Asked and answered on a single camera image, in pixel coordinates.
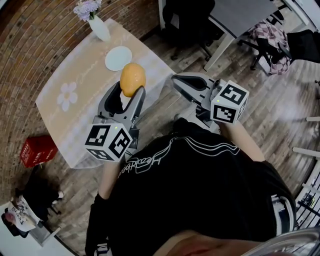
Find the white desk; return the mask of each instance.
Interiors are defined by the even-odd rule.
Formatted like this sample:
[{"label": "white desk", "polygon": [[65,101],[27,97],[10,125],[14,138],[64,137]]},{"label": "white desk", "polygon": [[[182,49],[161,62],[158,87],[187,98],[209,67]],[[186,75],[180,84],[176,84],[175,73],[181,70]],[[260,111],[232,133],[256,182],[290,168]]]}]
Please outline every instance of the white desk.
[{"label": "white desk", "polygon": [[320,6],[315,0],[296,0],[297,5],[309,17],[316,29],[320,30]]},{"label": "white desk", "polygon": [[[162,11],[166,0],[158,1],[160,26],[163,29],[165,22]],[[208,19],[226,35],[204,69],[209,70],[236,38],[277,10],[278,8],[269,0],[215,0],[215,7]]]},{"label": "white desk", "polygon": [[302,25],[295,28],[293,30],[293,32],[300,31],[301,29],[303,29],[304,27],[306,27],[310,23],[308,16],[305,14],[305,12],[299,7],[299,5],[296,2],[293,2],[292,0],[283,0],[283,2],[288,6],[288,8],[292,12],[294,12],[299,17],[299,19],[302,22]]}]

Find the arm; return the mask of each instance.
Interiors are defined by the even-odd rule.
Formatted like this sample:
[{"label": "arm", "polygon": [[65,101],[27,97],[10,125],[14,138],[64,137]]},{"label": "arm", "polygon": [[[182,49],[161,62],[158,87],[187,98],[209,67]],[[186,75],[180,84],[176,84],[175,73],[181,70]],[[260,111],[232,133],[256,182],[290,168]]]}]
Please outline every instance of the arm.
[{"label": "arm", "polygon": [[23,204],[21,202],[21,195],[19,197],[12,197],[10,203],[12,206],[17,208],[18,210],[23,209]]},{"label": "arm", "polygon": [[253,161],[263,162],[265,156],[240,122],[236,124],[219,123],[221,135],[232,141]]},{"label": "arm", "polygon": [[114,188],[121,167],[125,162],[106,162],[98,189],[98,194],[91,205],[89,224],[86,231],[85,253],[93,256],[98,244],[106,242],[109,221],[109,197]]},{"label": "arm", "polygon": [[123,157],[120,162],[106,162],[104,164],[102,179],[98,189],[98,194],[103,199],[109,198],[124,162],[125,158]]}]

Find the white vase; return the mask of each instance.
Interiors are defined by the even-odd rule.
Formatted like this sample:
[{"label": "white vase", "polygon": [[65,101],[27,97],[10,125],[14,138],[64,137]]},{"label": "white vase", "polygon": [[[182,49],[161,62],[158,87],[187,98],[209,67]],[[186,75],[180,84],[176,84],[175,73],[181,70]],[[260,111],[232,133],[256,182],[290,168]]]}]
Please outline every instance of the white vase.
[{"label": "white vase", "polygon": [[93,19],[90,19],[89,24],[93,33],[95,33],[99,39],[105,42],[110,40],[108,27],[98,16],[95,15]]}]

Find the brick wall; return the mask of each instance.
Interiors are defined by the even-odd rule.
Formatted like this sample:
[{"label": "brick wall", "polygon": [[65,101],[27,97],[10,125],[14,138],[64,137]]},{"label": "brick wall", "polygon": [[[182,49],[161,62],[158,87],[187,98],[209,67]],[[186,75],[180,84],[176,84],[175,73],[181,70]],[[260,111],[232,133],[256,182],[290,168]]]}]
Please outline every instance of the brick wall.
[{"label": "brick wall", "polygon": [[[9,0],[0,10],[0,205],[22,177],[22,144],[47,133],[35,100],[54,70],[91,32],[72,12],[75,0]],[[159,23],[157,0],[102,0],[97,14],[137,38]]]}]

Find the flower print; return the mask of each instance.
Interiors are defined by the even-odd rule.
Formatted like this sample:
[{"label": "flower print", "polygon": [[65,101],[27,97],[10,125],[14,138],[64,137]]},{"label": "flower print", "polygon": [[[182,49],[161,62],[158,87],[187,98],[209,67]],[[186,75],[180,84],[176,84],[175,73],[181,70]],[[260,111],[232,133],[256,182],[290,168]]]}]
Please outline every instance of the flower print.
[{"label": "flower print", "polygon": [[77,84],[75,82],[72,82],[70,84],[64,83],[61,86],[61,93],[56,99],[56,103],[58,105],[61,105],[64,112],[68,111],[70,103],[74,104],[77,102],[78,95],[74,92],[76,88]]}]

